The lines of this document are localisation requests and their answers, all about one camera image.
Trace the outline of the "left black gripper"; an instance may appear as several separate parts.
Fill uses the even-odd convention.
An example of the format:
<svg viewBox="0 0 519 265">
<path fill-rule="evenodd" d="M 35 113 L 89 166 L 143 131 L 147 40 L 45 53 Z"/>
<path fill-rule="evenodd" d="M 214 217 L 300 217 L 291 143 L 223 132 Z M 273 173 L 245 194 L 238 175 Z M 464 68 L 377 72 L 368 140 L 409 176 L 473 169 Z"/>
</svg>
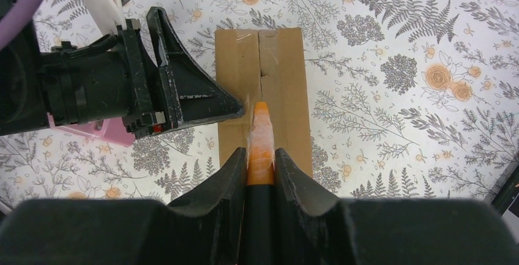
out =
<svg viewBox="0 0 519 265">
<path fill-rule="evenodd" d="M 245 114 L 183 46 L 165 9 L 151 7 L 146 21 L 157 64 L 136 19 L 86 47 L 62 42 L 41 55 L 39 81 L 54 125 L 121 118 L 124 132 L 139 139 Z"/>
</svg>

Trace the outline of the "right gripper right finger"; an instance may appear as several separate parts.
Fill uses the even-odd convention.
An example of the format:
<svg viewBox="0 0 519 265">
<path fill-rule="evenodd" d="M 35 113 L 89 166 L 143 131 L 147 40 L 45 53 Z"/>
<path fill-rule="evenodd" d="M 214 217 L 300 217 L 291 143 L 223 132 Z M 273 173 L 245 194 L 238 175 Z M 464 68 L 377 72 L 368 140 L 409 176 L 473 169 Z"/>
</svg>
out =
<svg viewBox="0 0 519 265">
<path fill-rule="evenodd" d="M 279 264 L 517 264 L 495 209 L 474 200 L 339 198 L 275 152 Z"/>
</svg>

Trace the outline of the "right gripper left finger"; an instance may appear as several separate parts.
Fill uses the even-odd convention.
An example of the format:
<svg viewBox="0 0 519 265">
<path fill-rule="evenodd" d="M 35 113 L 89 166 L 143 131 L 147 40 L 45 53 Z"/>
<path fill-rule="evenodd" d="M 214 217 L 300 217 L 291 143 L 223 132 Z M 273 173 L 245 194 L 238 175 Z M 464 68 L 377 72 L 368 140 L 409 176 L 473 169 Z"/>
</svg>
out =
<svg viewBox="0 0 519 265">
<path fill-rule="evenodd" d="M 2 264 L 236 264 L 247 151 L 169 204 L 41 199 L 1 223 Z"/>
</svg>

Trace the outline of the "orange black utility knife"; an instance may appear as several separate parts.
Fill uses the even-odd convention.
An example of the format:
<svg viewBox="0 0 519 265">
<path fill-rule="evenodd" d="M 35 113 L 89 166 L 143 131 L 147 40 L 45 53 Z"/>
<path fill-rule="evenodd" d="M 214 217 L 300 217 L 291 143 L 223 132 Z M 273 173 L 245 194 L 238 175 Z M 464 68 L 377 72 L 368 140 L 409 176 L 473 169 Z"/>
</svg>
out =
<svg viewBox="0 0 519 265">
<path fill-rule="evenodd" d="M 270 112 L 257 102 L 248 138 L 247 182 L 239 264 L 275 264 L 275 149 Z"/>
</svg>

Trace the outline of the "brown cardboard express box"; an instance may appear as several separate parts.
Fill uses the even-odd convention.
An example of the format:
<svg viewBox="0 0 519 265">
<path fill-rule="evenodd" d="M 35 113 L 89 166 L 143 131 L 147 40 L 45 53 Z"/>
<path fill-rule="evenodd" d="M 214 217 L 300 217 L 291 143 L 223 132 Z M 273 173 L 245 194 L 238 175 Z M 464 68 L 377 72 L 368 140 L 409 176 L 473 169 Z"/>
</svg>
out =
<svg viewBox="0 0 519 265">
<path fill-rule="evenodd" d="M 218 124 L 220 163 L 247 145 L 253 108 L 266 102 L 276 148 L 313 176 L 304 44 L 300 28 L 219 29 L 215 33 L 216 82 L 240 101 L 241 118 Z"/>
</svg>

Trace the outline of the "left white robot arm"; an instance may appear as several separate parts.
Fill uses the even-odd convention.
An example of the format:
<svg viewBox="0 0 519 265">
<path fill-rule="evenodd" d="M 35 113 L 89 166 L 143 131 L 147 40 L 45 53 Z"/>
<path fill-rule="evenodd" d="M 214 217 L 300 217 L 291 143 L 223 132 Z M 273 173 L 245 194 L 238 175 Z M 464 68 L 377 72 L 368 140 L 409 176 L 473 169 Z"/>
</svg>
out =
<svg viewBox="0 0 519 265">
<path fill-rule="evenodd" d="M 39 49 L 33 17 L 43 0 L 1 0 L 1 135 L 101 122 L 134 139 L 244 115 L 243 104 L 189 54 L 165 9 L 146 16 L 155 56 L 130 0 L 83 0 L 103 36 L 79 48 Z"/>
</svg>

